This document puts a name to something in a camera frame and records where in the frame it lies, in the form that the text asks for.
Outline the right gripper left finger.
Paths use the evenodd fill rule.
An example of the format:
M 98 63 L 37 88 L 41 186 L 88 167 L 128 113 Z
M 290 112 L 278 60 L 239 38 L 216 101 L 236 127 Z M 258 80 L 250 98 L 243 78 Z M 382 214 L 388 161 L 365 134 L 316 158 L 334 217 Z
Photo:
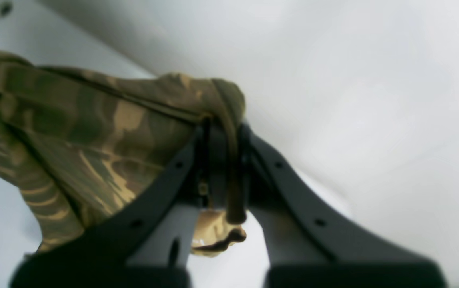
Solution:
M 212 123 L 188 143 L 151 186 L 81 237 L 19 266 L 12 288 L 191 288 L 186 263 L 196 221 L 211 207 Z

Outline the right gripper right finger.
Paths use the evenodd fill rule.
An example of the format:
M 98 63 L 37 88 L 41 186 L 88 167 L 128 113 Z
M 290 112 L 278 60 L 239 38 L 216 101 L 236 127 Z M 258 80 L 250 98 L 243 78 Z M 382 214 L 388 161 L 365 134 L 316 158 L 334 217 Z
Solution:
M 265 288 L 445 288 L 439 266 L 321 199 L 272 145 L 240 128 L 248 209 L 263 229 Z

